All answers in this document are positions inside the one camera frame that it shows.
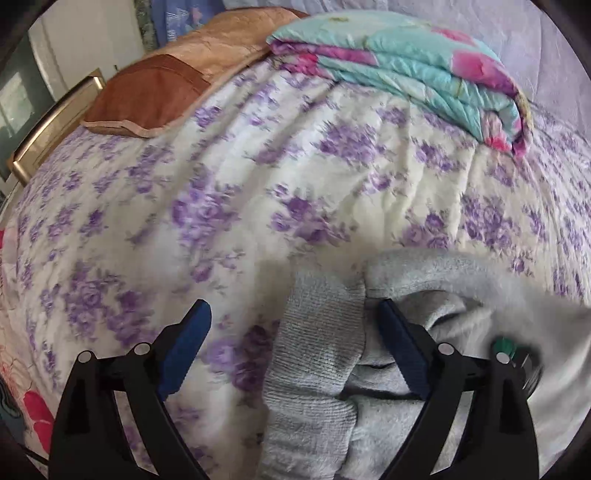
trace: gray cloth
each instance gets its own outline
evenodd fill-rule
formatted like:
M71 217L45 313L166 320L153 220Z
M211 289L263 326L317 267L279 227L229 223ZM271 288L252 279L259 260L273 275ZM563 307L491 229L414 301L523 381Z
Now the gray cloth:
M399 249L352 281L296 275L264 383L258 478L376 480L392 461L423 404L375 327L385 297L464 355L486 357L498 335L540 350L544 376L529 405L545 473L591 405L591 312L465 254ZM436 469L453 459L469 405L464 394Z

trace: metal screw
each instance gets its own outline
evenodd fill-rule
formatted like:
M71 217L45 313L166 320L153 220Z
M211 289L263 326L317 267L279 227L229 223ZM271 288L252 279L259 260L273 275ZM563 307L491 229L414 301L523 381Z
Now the metal screw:
M511 361L511 357L509 357L509 355L507 355L505 352L499 352L496 354L496 361L506 365Z
M134 346L134 353L136 355L145 355L150 351L150 344L149 343L138 343Z
M439 350L439 353L442 353L443 355L452 355L453 352L456 351L456 349L449 343L440 343L437 347L437 350Z
M91 358L92 358L92 353L89 352L88 350L85 350L84 352L80 353L80 355L78 355L78 361L81 364L85 364L86 362L90 361Z

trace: gray knit sleeve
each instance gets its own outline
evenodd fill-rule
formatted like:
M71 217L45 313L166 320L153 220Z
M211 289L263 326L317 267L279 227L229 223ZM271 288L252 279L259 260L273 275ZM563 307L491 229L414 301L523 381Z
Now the gray knit sleeve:
M332 480L345 461L357 413L338 396L363 352L364 299L361 279L296 277L264 384L259 479Z

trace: pillow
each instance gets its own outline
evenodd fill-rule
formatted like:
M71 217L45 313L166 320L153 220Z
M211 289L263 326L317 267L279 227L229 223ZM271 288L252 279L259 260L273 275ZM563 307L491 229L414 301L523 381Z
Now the pillow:
M278 27L305 16L284 8L223 12L107 82L81 122L100 134L156 137L181 125L237 72L263 58Z

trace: window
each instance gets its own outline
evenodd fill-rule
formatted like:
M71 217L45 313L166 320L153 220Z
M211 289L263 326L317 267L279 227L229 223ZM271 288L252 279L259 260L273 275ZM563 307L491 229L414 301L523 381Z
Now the window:
M10 175L7 159L54 101L25 36L0 72L0 177Z

